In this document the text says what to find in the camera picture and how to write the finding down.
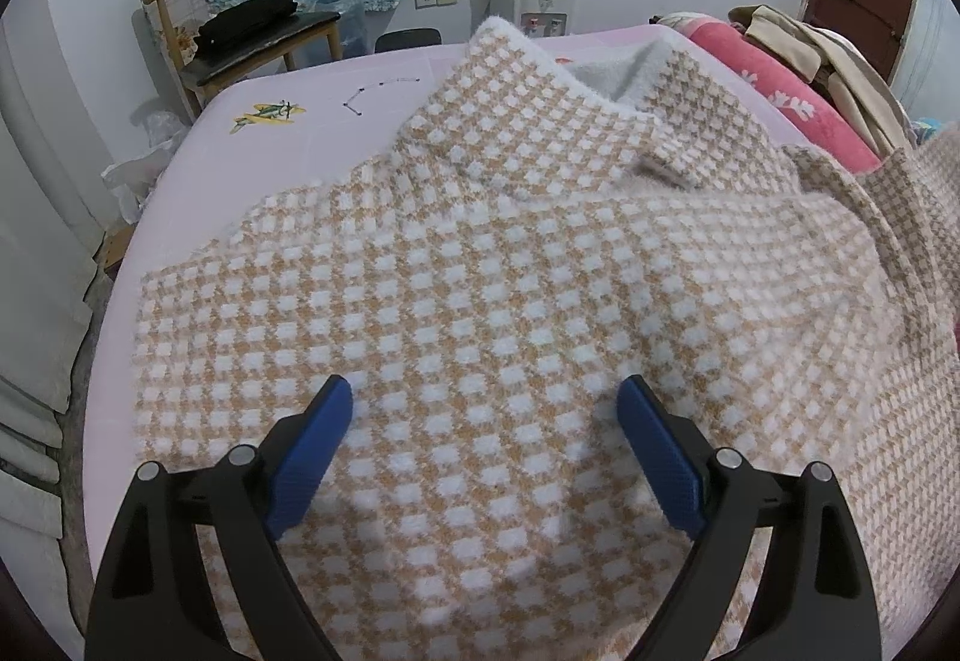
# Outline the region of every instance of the yellow and green embroidery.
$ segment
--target yellow and green embroidery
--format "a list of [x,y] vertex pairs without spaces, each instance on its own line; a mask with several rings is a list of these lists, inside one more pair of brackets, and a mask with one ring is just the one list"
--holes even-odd
[[291,115],[306,111],[304,107],[291,103],[289,100],[282,100],[280,103],[254,103],[253,108],[256,110],[253,113],[245,113],[243,116],[233,118],[236,124],[230,131],[230,135],[236,133],[240,128],[253,125],[256,122],[267,125],[291,125],[293,124]]

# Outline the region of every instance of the blue gripper pad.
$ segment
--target blue gripper pad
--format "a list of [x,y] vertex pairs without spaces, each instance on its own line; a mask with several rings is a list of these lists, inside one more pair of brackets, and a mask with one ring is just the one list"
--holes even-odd
[[696,539],[707,525],[700,476],[659,412],[632,380],[620,386],[616,416],[667,521]]
[[353,415],[353,393],[340,378],[313,410],[304,430],[280,463],[271,482],[270,511],[265,521],[274,540],[299,525],[320,480],[337,452]]

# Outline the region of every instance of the houndstooth blanket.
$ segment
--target houndstooth blanket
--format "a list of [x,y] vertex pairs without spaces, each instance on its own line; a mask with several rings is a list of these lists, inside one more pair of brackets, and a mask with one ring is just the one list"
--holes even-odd
[[688,552],[616,423],[632,373],[757,467],[832,464],[888,656],[960,561],[958,137],[854,180],[772,146],[690,46],[570,73],[487,22],[389,152],[145,279],[143,458],[212,463],[352,383],[280,543],[344,659],[621,658]]

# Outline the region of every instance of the white plastic bag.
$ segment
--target white plastic bag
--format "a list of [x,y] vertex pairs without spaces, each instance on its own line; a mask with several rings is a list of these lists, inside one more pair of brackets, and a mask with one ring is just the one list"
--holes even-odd
[[151,150],[141,157],[109,166],[100,174],[120,205],[121,217],[131,225],[140,220],[157,179],[169,166],[187,132],[186,125],[173,112],[152,113],[146,125]]

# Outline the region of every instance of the white snowflake pattern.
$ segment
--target white snowflake pattern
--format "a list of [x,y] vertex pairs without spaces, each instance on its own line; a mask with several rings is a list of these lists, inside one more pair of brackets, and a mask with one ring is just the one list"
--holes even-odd
[[782,112],[785,112],[787,109],[794,111],[803,121],[808,121],[808,119],[813,117],[813,113],[816,112],[816,108],[812,104],[805,100],[800,100],[800,98],[795,95],[788,95],[785,92],[781,92],[779,89],[774,92],[774,94],[768,95],[767,100]]

